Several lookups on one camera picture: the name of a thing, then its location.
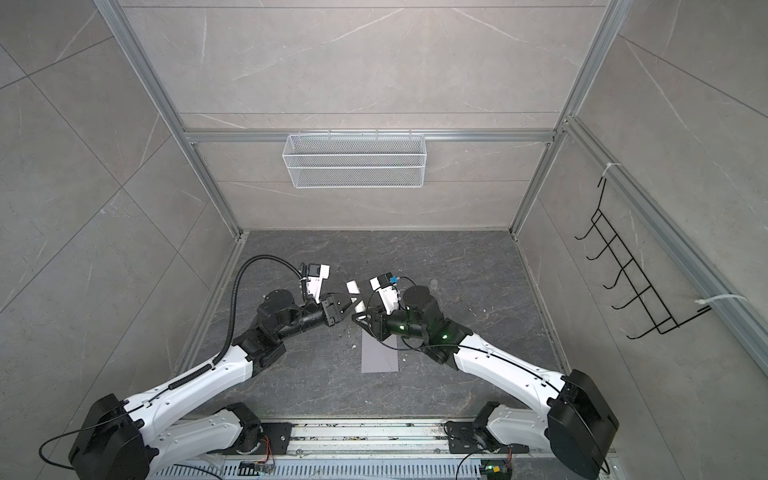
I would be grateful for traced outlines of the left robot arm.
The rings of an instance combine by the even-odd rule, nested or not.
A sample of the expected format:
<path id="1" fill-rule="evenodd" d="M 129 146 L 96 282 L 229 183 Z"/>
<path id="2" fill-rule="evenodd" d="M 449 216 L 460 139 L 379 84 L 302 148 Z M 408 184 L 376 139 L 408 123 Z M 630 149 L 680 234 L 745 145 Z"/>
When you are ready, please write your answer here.
<path id="1" fill-rule="evenodd" d="M 269 368 L 285 353 L 285 339 L 340 323 L 360 302 L 353 294 L 324 294 L 299 306 L 288 290 L 269 293 L 250 327 L 225 352 L 125 400 L 113 394 L 97 400 L 68 455 L 71 467 L 81 479 L 145 479 L 209 451 L 252 449 L 260 423 L 243 405 L 194 421 L 183 418 Z"/>

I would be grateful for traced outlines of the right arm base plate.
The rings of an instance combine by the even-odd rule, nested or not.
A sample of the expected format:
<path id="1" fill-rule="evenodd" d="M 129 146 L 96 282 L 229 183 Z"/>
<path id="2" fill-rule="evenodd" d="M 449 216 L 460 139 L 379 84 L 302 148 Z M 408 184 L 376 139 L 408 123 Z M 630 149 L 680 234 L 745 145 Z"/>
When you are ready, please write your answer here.
<path id="1" fill-rule="evenodd" d="M 480 448 L 471 422 L 447 421 L 443 430 L 451 454 L 468 454 Z"/>

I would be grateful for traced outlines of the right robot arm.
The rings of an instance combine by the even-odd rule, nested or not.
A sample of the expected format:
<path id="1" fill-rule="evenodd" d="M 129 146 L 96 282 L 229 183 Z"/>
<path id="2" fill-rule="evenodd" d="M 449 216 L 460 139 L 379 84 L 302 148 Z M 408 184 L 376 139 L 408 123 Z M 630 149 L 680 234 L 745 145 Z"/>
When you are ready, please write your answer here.
<path id="1" fill-rule="evenodd" d="M 546 449 L 584 479 L 608 473 L 607 455 L 619 421 L 589 375 L 547 370 L 491 345 L 446 317 L 426 286 L 404 292 L 393 285 L 378 287 L 378 305 L 365 301 L 353 281 L 347 291 L 355 309 L 352 321 L 377 341 L 418 339 L 417 351 L 436 363 L 485 380 L 529 408 L 518 416 L 501 403 L 487 403 L 473 423 L 479 450 Z"/>

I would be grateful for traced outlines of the white glue stick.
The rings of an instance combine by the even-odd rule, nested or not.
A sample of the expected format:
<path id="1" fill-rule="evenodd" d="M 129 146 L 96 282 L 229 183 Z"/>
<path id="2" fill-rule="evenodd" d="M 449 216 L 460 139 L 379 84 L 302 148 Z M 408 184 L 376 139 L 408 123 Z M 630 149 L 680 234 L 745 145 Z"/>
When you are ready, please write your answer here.
<path id="1" fill-rule="evenodd" d="M 362 293 L 360 290 L 360 287 L 358 286 L 357 282 L 354 280 L 351 280 L 346 283 L 347 292 L 350 296 L 350 300 L 352 302 L 352 306 L 354 307 L 354 311 L 356 313 L 364 313 L 366 310 L 365 303 L 363 301 Z"/>

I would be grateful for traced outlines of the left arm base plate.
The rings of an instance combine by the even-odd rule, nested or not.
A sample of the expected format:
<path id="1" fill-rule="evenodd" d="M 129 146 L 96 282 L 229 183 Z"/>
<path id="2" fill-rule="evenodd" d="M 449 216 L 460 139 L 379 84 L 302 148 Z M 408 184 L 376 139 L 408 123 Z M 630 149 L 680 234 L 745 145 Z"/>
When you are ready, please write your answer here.
<path id="1" fill-rule="evenodd" d="M 266 457 L 266 440 L 269 440 L 271 455 L 286 455 L 291 440 L 293 424 L 290 422 L 266 422 L 261 425 L 257 448 L 252 452 L 260 458 Z"/>

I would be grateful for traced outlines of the grey purple envelope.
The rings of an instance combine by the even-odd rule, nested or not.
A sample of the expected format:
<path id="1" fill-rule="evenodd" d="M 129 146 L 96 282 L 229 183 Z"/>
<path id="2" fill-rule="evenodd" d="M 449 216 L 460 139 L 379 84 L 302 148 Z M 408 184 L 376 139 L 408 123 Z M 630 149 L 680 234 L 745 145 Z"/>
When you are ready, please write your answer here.
<path id="1" fill-rule="evenodd" d="M 362 332 L 361 372 L 392 373 L 399 371 L 398 342 L 394 335 L 382 343 Z"/>

